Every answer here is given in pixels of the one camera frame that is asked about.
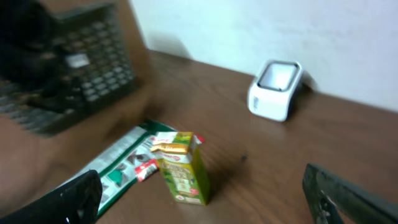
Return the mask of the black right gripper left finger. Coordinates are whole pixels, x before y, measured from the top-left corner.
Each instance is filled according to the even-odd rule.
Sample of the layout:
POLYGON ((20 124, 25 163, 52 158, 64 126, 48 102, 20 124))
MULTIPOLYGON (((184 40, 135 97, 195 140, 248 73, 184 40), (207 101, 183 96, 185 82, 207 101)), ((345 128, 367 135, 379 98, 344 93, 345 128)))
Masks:
POLYGON ((38 200, 1 218, 1 224, 96 223, 103 188, 89 170, 38 200))

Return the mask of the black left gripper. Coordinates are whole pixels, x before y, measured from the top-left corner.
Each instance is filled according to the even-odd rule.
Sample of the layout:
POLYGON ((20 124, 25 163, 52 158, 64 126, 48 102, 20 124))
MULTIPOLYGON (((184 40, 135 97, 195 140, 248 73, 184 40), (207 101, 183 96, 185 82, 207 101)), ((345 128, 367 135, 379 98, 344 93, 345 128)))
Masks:
POLYGON ((1 77, 24 88, 58 90, 62 63, 56 23, 38 1, 1 0, 1 77))

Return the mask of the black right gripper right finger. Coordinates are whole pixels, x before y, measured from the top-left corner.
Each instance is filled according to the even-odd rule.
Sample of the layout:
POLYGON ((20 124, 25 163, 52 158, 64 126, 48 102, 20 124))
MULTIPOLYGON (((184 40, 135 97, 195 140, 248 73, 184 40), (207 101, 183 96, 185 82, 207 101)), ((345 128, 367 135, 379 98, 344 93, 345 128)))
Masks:
POLYGON ((397 223, 397 205, 316 164, 307 164, 302 188, 315 223, 397 223))

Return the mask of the green 3M gloves pack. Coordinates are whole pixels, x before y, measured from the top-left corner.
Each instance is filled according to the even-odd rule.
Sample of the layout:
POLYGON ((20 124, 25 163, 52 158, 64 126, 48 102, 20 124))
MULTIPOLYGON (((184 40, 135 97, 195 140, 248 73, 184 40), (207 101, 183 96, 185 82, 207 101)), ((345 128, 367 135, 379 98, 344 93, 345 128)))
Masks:
POLYGON ((138 182, 135 168, 154 158, 150 152, 154 136, 164 131, 175 129, 160 122, 147 120, 132 128, 71 177, 74 179, 89 170, 98 172, 103 188, 98 218, 138 182))

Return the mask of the green tea drink carton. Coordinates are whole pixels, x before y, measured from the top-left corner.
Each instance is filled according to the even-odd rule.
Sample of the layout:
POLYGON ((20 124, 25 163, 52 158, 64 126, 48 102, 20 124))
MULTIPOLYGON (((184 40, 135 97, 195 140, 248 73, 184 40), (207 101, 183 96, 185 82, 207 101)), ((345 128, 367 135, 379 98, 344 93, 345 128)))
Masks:
POLYGON ((178 202, 206 205, 210 196, 210 180, 201 159, 199 145, 190 164, 177 164, 160 159, 159 170, 174 199, 178 202))

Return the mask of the red Nestle sachet stick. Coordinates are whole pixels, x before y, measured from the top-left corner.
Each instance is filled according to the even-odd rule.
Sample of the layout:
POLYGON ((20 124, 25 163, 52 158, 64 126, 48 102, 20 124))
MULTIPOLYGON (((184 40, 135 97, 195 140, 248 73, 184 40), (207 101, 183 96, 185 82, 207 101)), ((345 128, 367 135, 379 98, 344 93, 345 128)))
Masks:
POLYGON ((149 159, 142 162, 134 169, 139 182, 146 180, 160 165, 158 160, 176 162, 177 164, 190 164, 193 160, 194 150, 205 139, 193 132, 158 132, 150 138, 152 140, 149 159))

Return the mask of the white barcode scanner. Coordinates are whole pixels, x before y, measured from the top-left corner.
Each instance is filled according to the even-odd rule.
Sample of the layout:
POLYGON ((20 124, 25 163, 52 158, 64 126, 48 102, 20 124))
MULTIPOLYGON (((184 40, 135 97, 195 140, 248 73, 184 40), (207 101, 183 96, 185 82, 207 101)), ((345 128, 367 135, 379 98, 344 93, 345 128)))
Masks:
POLYGON ((302 76, 303 68, 298 62, 266 61, 249 86, 249 111, 274 121, 286 121, 302 76))

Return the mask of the grey plastic basket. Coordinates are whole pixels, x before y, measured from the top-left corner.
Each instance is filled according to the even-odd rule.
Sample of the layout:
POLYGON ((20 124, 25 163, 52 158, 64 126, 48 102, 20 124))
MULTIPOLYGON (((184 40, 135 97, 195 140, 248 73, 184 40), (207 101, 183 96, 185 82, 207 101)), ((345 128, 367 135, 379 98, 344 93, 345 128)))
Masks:
POLYGON ((31 90, 1 77, 1 114, 27 131, 53 136, 132 93, 137 85, 115 3, 46 10, 55 19, 52 43, 63 57, 58 74, 65 86, 31 90))

